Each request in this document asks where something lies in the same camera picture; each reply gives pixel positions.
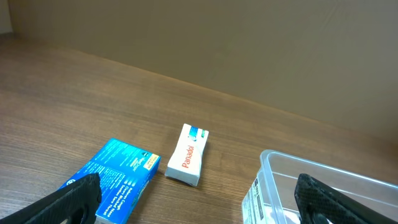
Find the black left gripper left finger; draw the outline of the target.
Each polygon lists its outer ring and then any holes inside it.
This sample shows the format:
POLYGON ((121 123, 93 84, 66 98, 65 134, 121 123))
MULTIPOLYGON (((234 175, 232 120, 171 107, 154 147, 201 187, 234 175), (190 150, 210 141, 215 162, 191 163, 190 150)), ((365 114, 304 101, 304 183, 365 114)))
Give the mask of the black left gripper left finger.
POLYGON ((88 174, 2 218, 1 224, 94 224, 101 199, 99 174, 88 174))

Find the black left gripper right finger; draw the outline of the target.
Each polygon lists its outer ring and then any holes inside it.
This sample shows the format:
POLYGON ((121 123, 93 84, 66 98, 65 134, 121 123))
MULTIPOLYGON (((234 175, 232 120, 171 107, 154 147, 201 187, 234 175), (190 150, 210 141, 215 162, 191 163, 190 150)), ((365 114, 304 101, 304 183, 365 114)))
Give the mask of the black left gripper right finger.
POLYGON ((303 224, 397 224, 308 174, 300 174, 294 191, 303 224))

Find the blue medicine box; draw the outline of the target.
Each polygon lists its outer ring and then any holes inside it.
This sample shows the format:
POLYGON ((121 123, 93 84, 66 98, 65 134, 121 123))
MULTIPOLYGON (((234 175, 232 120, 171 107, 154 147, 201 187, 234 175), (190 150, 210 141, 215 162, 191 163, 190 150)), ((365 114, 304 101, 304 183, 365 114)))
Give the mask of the blue medicine box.
POLYGON ((62 187, 98 173, 102 201, 96 211, 96 223, 126 223, 160 160, 156 154, 112 138, 62 187))

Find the white Panadol box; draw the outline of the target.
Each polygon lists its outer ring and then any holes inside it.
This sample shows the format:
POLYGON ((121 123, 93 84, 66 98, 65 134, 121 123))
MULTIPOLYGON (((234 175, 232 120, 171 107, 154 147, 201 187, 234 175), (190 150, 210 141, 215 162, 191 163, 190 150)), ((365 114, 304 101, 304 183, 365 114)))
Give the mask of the white Panadol box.
POLYGON ((196 187, 209 131, 184 124, 165 176, 196 187))

